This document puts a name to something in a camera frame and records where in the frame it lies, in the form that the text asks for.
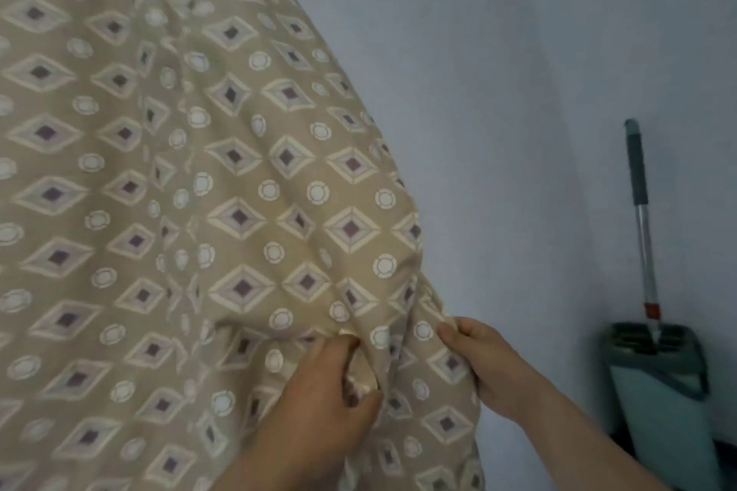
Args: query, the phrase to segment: mop handle grip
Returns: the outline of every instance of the mop handle grip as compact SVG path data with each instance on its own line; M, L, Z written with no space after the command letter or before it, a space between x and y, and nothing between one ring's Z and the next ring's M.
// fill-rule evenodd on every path
M632 200L635 206L641 206L648 204L648 196L640 125L636 119L629 119L624 126L627 131L627 159L630 162Z

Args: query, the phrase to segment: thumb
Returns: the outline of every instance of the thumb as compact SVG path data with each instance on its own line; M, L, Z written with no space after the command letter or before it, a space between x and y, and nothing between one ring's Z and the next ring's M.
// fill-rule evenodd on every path
M384 403L384 393L374 390L366 394L355 408L350 408L350 415L354 420L355 431L359 439L363 439L371 429L381 410L382 403Z
M469 361L473 361L477 342L468 336L464 336L447 322L439 324L436 331L447 347L456 353L460 353Z

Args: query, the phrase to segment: mop handle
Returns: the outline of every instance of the mop handle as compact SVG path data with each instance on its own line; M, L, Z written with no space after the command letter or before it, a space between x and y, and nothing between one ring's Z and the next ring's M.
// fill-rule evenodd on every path
M642 135L640 134L640 125L636 119L629 119L624 126L627 133L627 159L630 162L632 200L635 203L638 219L640 265L642 266L643 289L645 291L645 315L653 342L658 345L660 339L660 305L658 286L655 283L652 242L650 240L649 201L647 180L645 179Z

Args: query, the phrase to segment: hand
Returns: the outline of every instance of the hand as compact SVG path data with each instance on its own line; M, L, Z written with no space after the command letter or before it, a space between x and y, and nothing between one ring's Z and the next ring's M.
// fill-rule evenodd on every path
M374 391L345 404L343 376L359 345L354 336L312 344L245 453L243 479L256 491L290 491L339 468L364 440L381 408Z
M441 324L438 336L471 364L479 379L481 401L493 412L521 425L541 391L552 385L494 328L462 316L456 322L458 330Z

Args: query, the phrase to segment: person's right hand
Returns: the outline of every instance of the person's right hand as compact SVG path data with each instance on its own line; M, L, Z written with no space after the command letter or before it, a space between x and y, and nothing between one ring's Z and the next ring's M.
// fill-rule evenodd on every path
M522 424L541 392L552 385L527 363L494 328L456 317L458 330L443 323L438 336L464 356L478 377L478 395L493 412Z

